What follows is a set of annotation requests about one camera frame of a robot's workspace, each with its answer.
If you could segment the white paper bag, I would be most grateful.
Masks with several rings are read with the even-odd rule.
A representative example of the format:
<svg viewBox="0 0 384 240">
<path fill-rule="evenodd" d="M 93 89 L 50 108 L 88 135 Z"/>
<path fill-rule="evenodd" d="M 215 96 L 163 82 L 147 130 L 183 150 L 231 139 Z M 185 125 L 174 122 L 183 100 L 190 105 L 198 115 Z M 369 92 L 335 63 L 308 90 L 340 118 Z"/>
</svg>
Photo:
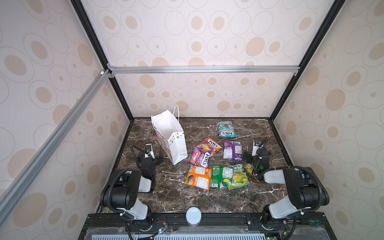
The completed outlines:
<svg viewBox="0 0 384 240">
<path fill-rule="evenodd" d="M 160 146 L 173 165 L 188 157 L 186 138 L 180 124 L 179 106 L 175 105 L 171 113 L 169 110 L 156 116 L 151 116 L 151 122 Z"/>
</svg>

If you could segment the green candy packet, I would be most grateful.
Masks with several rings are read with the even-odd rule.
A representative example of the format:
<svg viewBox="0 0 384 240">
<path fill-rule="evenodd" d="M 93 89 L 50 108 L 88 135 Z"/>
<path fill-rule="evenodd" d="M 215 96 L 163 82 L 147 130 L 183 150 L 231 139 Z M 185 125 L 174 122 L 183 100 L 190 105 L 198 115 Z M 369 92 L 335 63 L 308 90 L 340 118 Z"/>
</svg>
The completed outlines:
<svg viewBox="0 0 384 240">
<path fill-rule="evenodd" d="M 233 171 L 232 166 L 212 165 L 211 188 L 229 189 L 232 185 Z"/>
</svg>

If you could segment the orange candy packet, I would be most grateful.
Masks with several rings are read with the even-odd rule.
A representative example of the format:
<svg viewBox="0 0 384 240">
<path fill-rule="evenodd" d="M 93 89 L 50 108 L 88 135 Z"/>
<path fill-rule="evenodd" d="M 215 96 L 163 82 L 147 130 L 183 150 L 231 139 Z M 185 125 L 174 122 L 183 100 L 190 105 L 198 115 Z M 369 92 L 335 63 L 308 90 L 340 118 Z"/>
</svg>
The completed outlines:
<svg viewBox="0 0 384 240">
<path fill-rule="evenodd" d="M 212 182 L 212 169 L 190 165 L 185 185 L 209 191 Z"/>
</svg>

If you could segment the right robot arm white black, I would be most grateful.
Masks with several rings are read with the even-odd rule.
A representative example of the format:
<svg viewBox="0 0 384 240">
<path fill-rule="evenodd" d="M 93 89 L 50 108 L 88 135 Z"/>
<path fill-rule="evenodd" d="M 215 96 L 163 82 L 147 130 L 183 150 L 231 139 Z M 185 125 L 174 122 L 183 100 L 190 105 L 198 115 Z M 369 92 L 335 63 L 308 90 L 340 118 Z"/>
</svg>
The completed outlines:
<svg viewBox="0 0 384 240">
<path fill-rule="evenodd" d="M 246 170 L 260 183 L 284 185 L 288 195 L 264 207 L 261 223 L 267 225 L 305 213 L 316 212 L 330 202 L 330 196 L 318 176 L 310 167 L 270 167 L 270 153 L 265 148 L 243 153 Z"/>
</svg>

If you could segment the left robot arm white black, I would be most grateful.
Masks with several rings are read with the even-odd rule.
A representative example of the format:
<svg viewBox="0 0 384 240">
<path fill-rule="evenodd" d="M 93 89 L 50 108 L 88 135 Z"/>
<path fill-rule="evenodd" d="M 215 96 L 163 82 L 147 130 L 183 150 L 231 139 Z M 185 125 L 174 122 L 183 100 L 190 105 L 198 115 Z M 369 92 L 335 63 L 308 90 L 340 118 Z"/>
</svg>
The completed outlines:
<svg viewBox="0 0 384 240">
<path fill-rule="evenodd" d="M 118 214 L 124 221 L 151 225 L 152 211 L 138 199 L 138 194 L 154 191 L 156 167 L 163 161 L 163 158 L 141 158 L 138 170 L 113 171 L 100 195 L 100 205 Z"/>
</svg>

